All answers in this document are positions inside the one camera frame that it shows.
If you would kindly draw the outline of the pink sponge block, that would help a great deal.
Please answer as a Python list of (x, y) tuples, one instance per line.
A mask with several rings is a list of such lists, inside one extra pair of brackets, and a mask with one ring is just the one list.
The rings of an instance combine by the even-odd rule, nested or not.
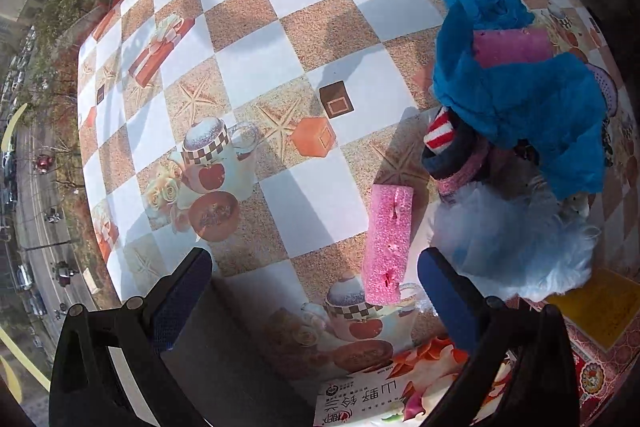
[(537, 63), (554, 57), (553, 46), (544, 28), (476, 30), (474, 58), (484, 68), (506, 64)]
[(375, 306), (396, 305), (410, 249), (413, 188), (374, 184), (362, 259), (364, 299)]

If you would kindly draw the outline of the red patterned carton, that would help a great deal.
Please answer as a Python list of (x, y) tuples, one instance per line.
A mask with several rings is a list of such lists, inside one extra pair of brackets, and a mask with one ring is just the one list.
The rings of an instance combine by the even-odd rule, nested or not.
[(584, 286), (540, 303), (563, 314), (577, 375), (580, 423), (591, 425), (626, 383), (639, 360), (639, 284), (611, 270), (595, 269)]

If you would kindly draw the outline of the floral printed box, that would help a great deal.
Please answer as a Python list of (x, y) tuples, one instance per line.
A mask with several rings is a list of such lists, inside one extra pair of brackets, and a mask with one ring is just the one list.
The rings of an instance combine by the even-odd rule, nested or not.
[(461, 375), (469, 355), (447, 337), (320, 387), (316, 426), (419, 426)]

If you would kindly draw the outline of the light blue fluffy duster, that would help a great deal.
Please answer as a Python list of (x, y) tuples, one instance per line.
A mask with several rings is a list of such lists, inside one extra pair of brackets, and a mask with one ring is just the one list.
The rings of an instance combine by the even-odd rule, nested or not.
[(432, 245), (483, 296), (538, 303), (584, 285), (600, 230), (546, 184), (504, 198), (487, 184), (460, 188), (435, 210)]

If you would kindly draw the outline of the striped navy pink sock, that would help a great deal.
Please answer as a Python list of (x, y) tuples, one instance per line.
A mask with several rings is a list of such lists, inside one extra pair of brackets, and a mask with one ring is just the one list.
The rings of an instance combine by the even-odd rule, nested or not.
[(466, 184), (490, 177), (495, 147), (451, 108), (439, 107), (426, 128), (423, 143), (421, 164), (444, 202), (450, 202)]

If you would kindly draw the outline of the blue crumpled cloth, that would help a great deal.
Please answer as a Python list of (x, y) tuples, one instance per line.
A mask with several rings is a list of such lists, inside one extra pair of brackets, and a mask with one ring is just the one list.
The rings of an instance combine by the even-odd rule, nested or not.
[(503, 150), (527, 141), (556, 198), (601, 192), (606, 105), (593, 73), (570, 53), (483, 67), (474, 56), (475, 31), (520, 30), (533, 23), (533, 13), (521, 0), (444, 1), (448, 13), (436, 39), (433, 78), (437, 100)]

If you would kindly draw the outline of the checkered patterned tablecloth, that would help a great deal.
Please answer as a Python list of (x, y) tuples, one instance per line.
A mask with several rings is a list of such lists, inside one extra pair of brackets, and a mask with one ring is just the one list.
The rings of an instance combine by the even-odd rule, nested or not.
[[(553, 49), (628, 93), (580, 0), (523, 0)], [(194, 247), (269, 363), (304, 398), (442, 333), (408, 295), (358, 294), (371, 188), (439, 196), (420, 166), (442, 0), (119, 0), (79, 52), (93, 233), (120, 298)]]

